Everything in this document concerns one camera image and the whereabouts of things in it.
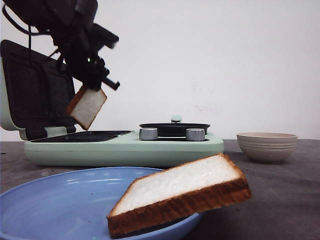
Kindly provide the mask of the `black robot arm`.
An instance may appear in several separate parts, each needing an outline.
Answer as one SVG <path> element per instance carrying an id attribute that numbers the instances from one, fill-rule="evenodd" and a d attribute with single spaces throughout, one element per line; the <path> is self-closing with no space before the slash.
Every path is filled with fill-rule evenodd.
<path id="1" fill-rule="evenodd" d="M 119 37 L 94 22 L 97 9 L 96 0 L 6 0 L 2 13 L 29 37 L 52 37 L 60 73 L 95 91 L 102 83 L 117 90 L 120 83 L 108 78 L 110 71 L 98 52 L 104 46 L 113 49 Z"/>

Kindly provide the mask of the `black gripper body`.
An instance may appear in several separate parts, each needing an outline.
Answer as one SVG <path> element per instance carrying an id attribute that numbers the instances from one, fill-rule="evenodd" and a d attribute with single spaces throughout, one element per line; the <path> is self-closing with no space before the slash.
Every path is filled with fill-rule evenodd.
<path id="1" fill-rule="evenodd" d="M 93 24 L 82 23 L 69 25 L 54 24 L 51 26 L 53 44 L 60 52 L 60 60 L 65 61 L 72 77 L 84 83 L 88 80 L 100 80 L 108 76 L 110 71 L 105 67 L 105 61 L 91 47 L 90 31 Z"/>

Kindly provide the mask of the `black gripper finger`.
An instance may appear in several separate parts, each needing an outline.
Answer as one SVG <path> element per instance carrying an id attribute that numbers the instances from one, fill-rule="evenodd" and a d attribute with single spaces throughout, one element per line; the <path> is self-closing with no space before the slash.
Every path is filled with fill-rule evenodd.
<path id="1" fill-rule="evenodd" d="M 83 85 L 86 88 L 89 88 L 94 91 L 99 91 L 101 89 L 101 84 L 102 82 L 100 80 L 95 80 L 95 79 L 94 80 L 89 79 L 83 82 Z"/>
<path id="2" fill-rule="evenodd" d="M 119 86 L 120 86 L 120 82 L 114 82 L 111 79 L 109 79 L 107 76 L 102 76 L 101 81 L 106 84 L 108 87 L 110 87 L 111 89 L 113 89 L 114 91 L 116 91 Z"/>

